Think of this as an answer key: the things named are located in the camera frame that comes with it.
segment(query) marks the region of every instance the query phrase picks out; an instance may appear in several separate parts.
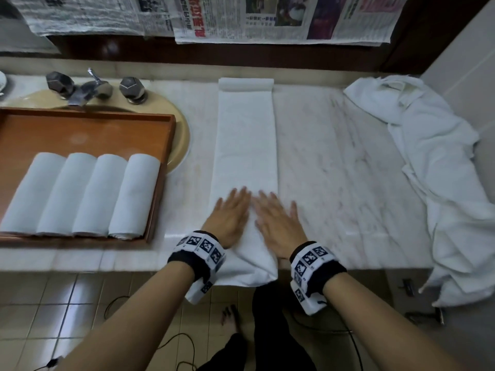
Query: rolled towel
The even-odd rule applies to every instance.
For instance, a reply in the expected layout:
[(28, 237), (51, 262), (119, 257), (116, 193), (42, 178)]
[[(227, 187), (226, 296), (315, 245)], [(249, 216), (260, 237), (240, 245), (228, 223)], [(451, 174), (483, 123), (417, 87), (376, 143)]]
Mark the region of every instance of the rolled towel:
[(62, 169), (65, 157), (40, 152), (28, 168), (3, 215), (0, 231), (17, 235), (36, 233), (43, 208)]
[(69, 155), (53, 185), (37, 235), (72, 235), (72, 225), (95, 163), (96, 157), (87, 153)]
[(73, 235), (106, 237), (115, 203), (124, 179), (127, 161), (117, 155), (102, 155), (96, 160), (76, 220)]
[(132, 155), (127, 163), (108, 233), (133, 239), (145, 233), (160, 161), (150, 155)]

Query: leg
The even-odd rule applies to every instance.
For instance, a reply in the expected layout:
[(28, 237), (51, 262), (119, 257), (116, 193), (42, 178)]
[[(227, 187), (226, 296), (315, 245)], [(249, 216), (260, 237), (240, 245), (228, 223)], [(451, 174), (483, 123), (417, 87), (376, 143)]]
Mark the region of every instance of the leg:
[(240, 330), (236, 307), (226, 307), (222, 315), (222, 325), (226, 333), (232, 334), (225, 347), (216, 353), (197, 371), (243, 371), (246, 363), (248, 343)]
[(252, 300), (256, 370), (316, 371), (306, 350), (288, 330), (275, 282), (256, 288)]

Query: newspaper photo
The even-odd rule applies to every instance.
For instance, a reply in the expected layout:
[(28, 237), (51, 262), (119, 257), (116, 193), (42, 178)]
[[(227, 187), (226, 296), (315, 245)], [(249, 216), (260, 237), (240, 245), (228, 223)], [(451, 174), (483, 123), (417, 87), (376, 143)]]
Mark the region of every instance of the newspaper photo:
[(177, 43), (390, 43), (407, 0), (167, 0)]
[(9, 1), (36, 35), (108, 33), (174, 36), (165, 0)]

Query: beige sink basin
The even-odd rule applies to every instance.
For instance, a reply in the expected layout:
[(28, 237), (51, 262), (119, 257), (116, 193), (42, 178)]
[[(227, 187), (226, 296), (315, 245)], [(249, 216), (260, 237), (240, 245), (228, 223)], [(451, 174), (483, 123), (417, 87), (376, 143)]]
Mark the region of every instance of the beige sink basin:
[[(155, 92), (148, 91), (148, 99), (140, 105), (133, 105), (127, 101), (120, 93), (118, 83), (112, 83), (113, 94), (108, 100), (92, 99), (84, 106), (84, 112), (137, 112), (137, 113), (155, 113), (155, 114), (173, 114), (176, 120), (175, 135), (172, 142), (172, 151), (168, 158), (167, 172), (170, 173), (176, 168), (187, 154), (191, 135), (189, 125), (177, 109), (168, 99)], [(28, 96), (12, 99), (6, 106), (17, 108), (69, 108), (67, 101), (60, 98), (56, 93), (49, 89), (34, 92)]]

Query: crumpled white towel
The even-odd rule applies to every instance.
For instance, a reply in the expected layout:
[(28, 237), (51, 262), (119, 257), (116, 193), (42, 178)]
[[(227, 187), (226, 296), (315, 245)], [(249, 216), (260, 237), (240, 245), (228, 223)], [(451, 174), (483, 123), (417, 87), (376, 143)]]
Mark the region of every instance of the crumpled white towel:
[(108, 235), (126, 166), (127, 161), (117, 155), (105, 154), (97, 158), (72, 226), (73, 235)]
[(129, 158), (108, 233), (118, 239), (142, 236), (150, 215), (160, 161), (138, 153)]
[(49, 152), (40, 152), (34, 157), (3, 215), (1, 232), (16, 235), (36, 233), (41, 214), (64, 162), (65, 157)]
[(388, 124), (402, 171), (427, 205), (434, 269), (425, 286), (442, 286), (436, 307), (488, 298), (495, 286), (495, 206), (471, 161), (478, 133), (422, 80), (361, 78), (344, 90)]
[(96, 157), (71, 153), (60, 170), (36, 229), (37, 235), (69, 236)]
[[(209, 210), (234, 187), (278, 192), (273, 79), (221, 78)], [(239, 244), (227, 250), (216, 285), (260, 286), (278, 277), (275, 256), (254, 225), (253, 211)]]

